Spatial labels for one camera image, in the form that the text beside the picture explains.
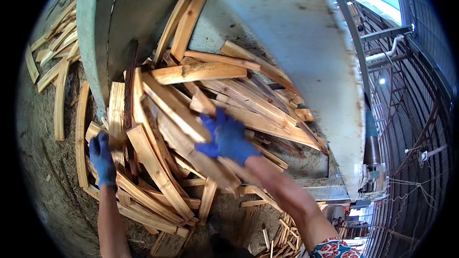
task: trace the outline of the white pipe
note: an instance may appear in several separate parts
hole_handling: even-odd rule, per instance
[[[395,48],[397,48],[397,43],[402,40],[404,38],[403,35],[399,35],[397,37],[395,37],[394,39],[394,43],[392,44],[392,50],[386,52],[386,54],[383,53],[379,53],[379,54],[375,54],[375,55],[371,55],[371,56],[368,56],[368,57],[365,57],[365,60],[367,62],[370,62],[370,61],[374,61],[374,60],[378,60],[378,59],[382,59],[382,58],[385,58],[386,55],[388,57],[392,56],[395,52]]]

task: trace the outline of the hand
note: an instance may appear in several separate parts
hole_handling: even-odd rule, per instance
[[[116,186],[116,168],[108,148],[108,135],[101,131],[89,142],[89,160],[99,176],[99,188],[102,185]]]
[[[222,109],[217,108],[216,118],[209,118],[203,114],[199,117],[210,132],[212,142],[197,143],[195,145],[197,151],[211,158],[218,156],[231,158],[241,166],[248,157],[260,155],[253,144],[246,140],[244,124],[226,115]]]

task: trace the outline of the blue glove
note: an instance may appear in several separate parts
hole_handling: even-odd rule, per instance
[[[203,114],[199,116],[212,136],[212,142],[197,143],[195,149],[210,158],[218,156],[231,158],[243,166],[246,159],[252,155],[260,155],[254,145],[246,140],[244,124],[235,121],[233,117],[217,108],[216,118]]]
[[[113,164],[112,155],[108,148],[108,135],[101,131],[89,142],[89,160],[94,164],[94,168],[99,176],[99,188],[102,185],[116,186],[116,168]]]

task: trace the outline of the patterned sleeve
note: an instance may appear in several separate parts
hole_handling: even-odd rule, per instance
[[[349,247],[341,238],[334,237],[319,243],[312,251],[313,258],[364,258],[354,248]]]

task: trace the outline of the worker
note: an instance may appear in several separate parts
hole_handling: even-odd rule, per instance
[[[338,237],[335,228],[322,214],[314,198],[289,176],[267,163],[255,146],[245,139],[243,123],[235,121],[219,108],[215,118],[205,115],[201,115],[200,118],[213,140],[209,143],[197,143],[196,150],[211,158],[230,158],[251,171],[259,179],[261,186],[293,218],[305,249],[311,257],[361,257],[356,249],[349,247]],[[100,254],[104,258],[131,257],[115,198],[116,169],[108,148],[106,133],[102,132],[90,141],[89,155],[99,176],[100,204],[97,226]],[[231,247],[224,238],[218,238],[215,242],[215,237],[219,235],[214,234],[212,237],[214,256],[242,257],[238,255],[241,253],[239,249]]]

